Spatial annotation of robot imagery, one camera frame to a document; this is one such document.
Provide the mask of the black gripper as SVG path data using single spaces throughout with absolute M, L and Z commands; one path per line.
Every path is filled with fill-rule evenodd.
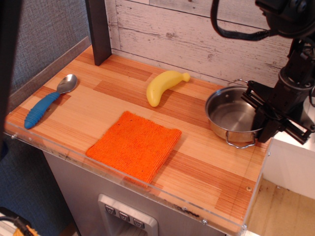
M 286 132 L 304 144 L 315 132 L 315 123 L 304 110 L 304 101 L 315 88 L 315 80 L 296 77 L 296 72 L 282 68 L 274 88 L 256 81 L 248 81 L 242 99 L 255 109 L 252 130 L 261 130 L 258 142 L 265 143 L 278 132 Z

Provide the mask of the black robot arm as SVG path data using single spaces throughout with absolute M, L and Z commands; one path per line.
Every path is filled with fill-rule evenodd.
M 257 0 L 270 27 L 270 35 L 291 38 L 288 62 L 278 73 L 273 88 L 248 81 L 242 98 L 255 109 L 252 129 L 265 143 L 286 132 L 304 144 L 315 123 L 304 110 L 315 90 L 315 2 L 313 0 Z

